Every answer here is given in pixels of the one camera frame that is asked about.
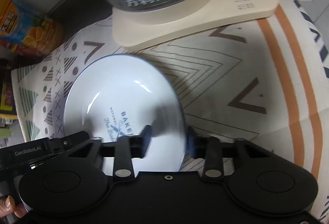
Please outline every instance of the orange fruit picture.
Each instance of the orange fruit picture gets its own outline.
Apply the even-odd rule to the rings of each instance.
[[[35,48],[37,46],[37,43],[31,35],[26,35],[25,38],[23,39],[23,43],[31,48]]]
[[[48,31],[51,28],[52,24],[53,24],[53,21],[45,20],[42,22],[41,26],[45,31]]]
[[[29,29],[29,31],[27,32],[27,35],[28,36],[32,36],[33,38],[36,37],[36,34],[37,34],[37,27],[32,27]]]
[[[36,27],[36,36],[35,36],[36,41],[41,40],[42,36],[43,36],[43,28],[41,28],[40,26]]]

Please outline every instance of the triangle pattern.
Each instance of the triangle pattern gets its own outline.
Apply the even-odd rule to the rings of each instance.
[[[251,90],[246,96],[241,99],[241,103],[245,104],[253,104],[261,107],[265,107],[265,99],[264,99],[264,90],[262,87],[258,84]]]
[[[212,32],[209,36],[247,43],[247,40],[244,37],[222,33],[222,31],[224,31],[224,29],[227,27],[228,26],[221,26]]]
[[[26,127],[30,140],[35,140],[40,132],[40,129],[32,121],[26,121]]]
[[[53,74],[54,74],[54,67],[50,68],[48,74],[44,78],[43,81],[52,81],[53,80]]]
[[[64,73],[73,65],[75,60],[77,60],[78,57],[70,57],[70,58],[64,58]]]
[[[19,95],[21,98],[24,116],[26,116],[36,103],[38,94],[25,88],[19,88]]]
[[[17,78],[18,78],[18,82],[20,83],[22,81],[22,79],[31,72],[31,70],[33,68],[35,68],[37,66],[37,64],[35,65],[28,65],[27,67],[22,67],[22,68],[18,68],[17,69]]]
[[[88,60],[90,59],[90,57],[93,56],[93,54],[95,52],[97,52],[100,48],[102,48],[103,45],[105,45],[105,43],[100,43],[100,42],[95,42],[95,41],[85,41],[83,43],[83,45],[93,46],[94,47],[94,49],[85,58],[85,64],[86,64],[88,62]]]
[[[72,81],[64,81],[64,97],[68,95],[70,89],[72,88],[73,82]]]
[[[49,89],[49,91],[47,92],[47,94],[43,100],[46,102],[51,102],[51,88]]]
[[[51,61],[52,60],[52,53],[48,54],[45,58],[44,61]]]
[[[254,80],[249,83],[249,85],[242,90],[229,104],[228,106],[252,111],[260,114],[266,114],[266,108],[258,105],[253,105],[249,103],[243,103],[242,100],[245,98],[257,85],[259,81],[258,78],[254,78]]]
[[[71,43],[74,37],[75,34],[64,43],[64,51],[66,51],[66,49],[68,48],[69,44]]]
[[[49,125],[53,124],[53,110],[50,110],[49,113],[47,114],[45,120],[46,123],[48,123]]]

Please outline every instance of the fingernail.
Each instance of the fingernail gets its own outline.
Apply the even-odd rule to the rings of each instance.
[[[5,200],[5,206],[10,209],[11,206],[12,206],[12,197],[11,196],[8,196],[7,199]]]
[[[19,204],[16,206],[14,213],[17,217],[22,218],[24,215],[26,215],[27,211],[23,204]]]

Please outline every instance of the brand logo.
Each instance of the brand logo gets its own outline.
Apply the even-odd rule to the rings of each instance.
[[[2,27],[0,28],[0,32],[9,34],[14,26],[16,18],[17,18],[17,15],[14,12],[9,11],[9,13],[7,14],[7,17],[5,18],[5,20],[2,24]]]
[[[116,117],[112,107],[110,108],[110,112],[112,121],[110,120],[110,117],[104,119],[104,124],[107,128],[110,141],[116,141],[120,136],[132,135],[133,130],[128,121],[127,113],[123,111],[121,112],[121,116]]]
[[[16,156],[19,156],[19,155],[24,155],[24,154],[28,154],[28,153],[32,153],[32,152],[36,152],[36,151],[39,151],[41,150],[41,146],[37,146],[37,147],[34,147],[34,148],[28,148],[28,149],[24,149],[23,151],[16,151],[15,152],[15,155]]]

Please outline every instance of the white bowl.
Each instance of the white bowl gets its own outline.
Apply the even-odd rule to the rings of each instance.
[[[126,135],[138,135],[152,125],[145,158],[133,158],[135,175],[180,169],[186,132],[178,97],[155,66],[125,54],[105,56],[81,72],[65,104],[64,133],[84,130],[103,142],[116,141],[120,121]],[[105,158],[107,175],[112,175],[113,160]]]

